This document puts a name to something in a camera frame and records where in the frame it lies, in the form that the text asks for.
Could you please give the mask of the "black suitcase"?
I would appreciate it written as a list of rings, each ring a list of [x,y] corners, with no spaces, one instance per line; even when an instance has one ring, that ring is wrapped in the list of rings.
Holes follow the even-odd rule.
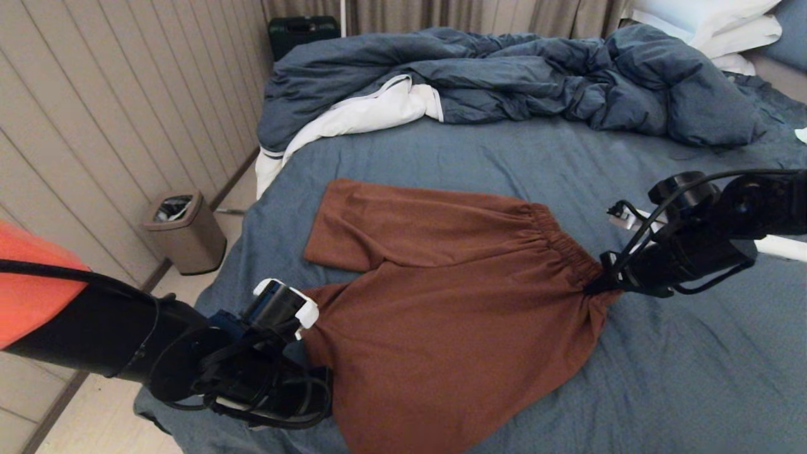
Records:
[[[275,61],[301,44],[341,37],[340,24],[332,16],[271,18],[267,28]]]

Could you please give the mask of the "brown elastic-waist shorts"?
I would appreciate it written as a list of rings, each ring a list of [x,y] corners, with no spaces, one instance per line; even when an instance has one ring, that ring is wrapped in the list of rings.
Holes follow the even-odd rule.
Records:
[[[335,179],[305,260],[354,271],[308,288],[303,334],[334,372],[351,454],[462,454],[588,362],[622,295],[543,204]]]

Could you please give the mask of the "blue pillow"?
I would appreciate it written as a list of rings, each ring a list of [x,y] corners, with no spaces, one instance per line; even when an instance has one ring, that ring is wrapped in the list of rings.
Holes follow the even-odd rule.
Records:
[[[760,51],[764,57],[807,73],[807,0],[781,0],[773,16],[781,37]]]

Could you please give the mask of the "white flat box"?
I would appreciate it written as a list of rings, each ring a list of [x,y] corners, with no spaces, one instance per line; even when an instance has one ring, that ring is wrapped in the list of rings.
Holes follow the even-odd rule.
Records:
[[[775,235],[767,235],[754,242],[759,253],[781,259],[805,262],[805,264],[807,264],[806,242]]]

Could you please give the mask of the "beige curtain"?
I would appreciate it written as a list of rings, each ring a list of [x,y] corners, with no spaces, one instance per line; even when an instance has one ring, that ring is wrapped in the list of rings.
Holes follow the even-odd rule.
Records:
[[[339,0],[260,0],[265,17],[332,16]],[[606,37],[629,0],[347,0],[347,35],[409,33],[426,28],[502,35]]]

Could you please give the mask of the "bin liner bag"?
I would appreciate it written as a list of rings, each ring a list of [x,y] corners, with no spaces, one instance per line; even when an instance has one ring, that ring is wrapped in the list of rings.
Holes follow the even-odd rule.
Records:
[[[192,195],[174,195],[165,198],[154,212],[153,222],[167,223],[183,218],[192,201]]]

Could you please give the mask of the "blue bed sheet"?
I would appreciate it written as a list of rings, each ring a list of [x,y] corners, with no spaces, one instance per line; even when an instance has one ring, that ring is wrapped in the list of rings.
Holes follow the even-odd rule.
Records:
[[[479,125],[429,118],[317,140],[297,151],[248,210],[240,239],[197,310],[238,313],[264,278],[297,288],[354,278],[303,261],[326,184],[351,178],[501,194],[549,207],[591,255],[618,250],[618,199],[675,173],[807,168],[807,105],[761,78],[736,76],[766,132],[739,149],[594,131],[559,116]],[[807,265],[763,255],[694,296],[629,293],[608,311],[583,369],[468,454],[807,454]]]

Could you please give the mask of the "large white pillow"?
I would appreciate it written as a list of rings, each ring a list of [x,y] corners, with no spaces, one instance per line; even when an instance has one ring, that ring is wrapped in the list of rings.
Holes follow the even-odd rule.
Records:
[[[695,45],[749,23],[782,0],[629,0],[624,18]]]

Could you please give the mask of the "crumpled blue duvet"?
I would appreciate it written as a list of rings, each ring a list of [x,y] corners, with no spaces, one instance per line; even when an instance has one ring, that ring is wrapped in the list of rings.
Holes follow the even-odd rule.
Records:
[[[607,38],[479,35],[451,28],[331,38],[292,49],[266,81],[257,138],[271,155],[335,104],[395,76],[436,90],[448,124],[560,115],[597,131],[746,146],[765,126],[699,50],[646,24]]]

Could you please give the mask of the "white duvet lining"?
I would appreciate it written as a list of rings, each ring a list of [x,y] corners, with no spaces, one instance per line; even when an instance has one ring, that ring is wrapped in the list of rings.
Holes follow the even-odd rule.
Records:
[[[311,142],[391,129],[424,116],[444,122],[441,96],[435,87],[415,84],[412,76],[405,74],[390,78],[371,94],[340,101],[306,124],[285,150],[260,148],[255,164],[256,198],[270,187],[294,153]]]

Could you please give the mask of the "brown square trash bin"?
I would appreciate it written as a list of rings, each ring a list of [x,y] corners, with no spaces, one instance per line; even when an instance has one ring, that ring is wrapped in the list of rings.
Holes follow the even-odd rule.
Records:
[[[159,203],[174,195],[193,196],[185,216],[167,223],[153,222]],[[183,276],[216,271],[224,262],[227,238],[199,190],[165,192],[159,195],[147,208],[142,226]]]

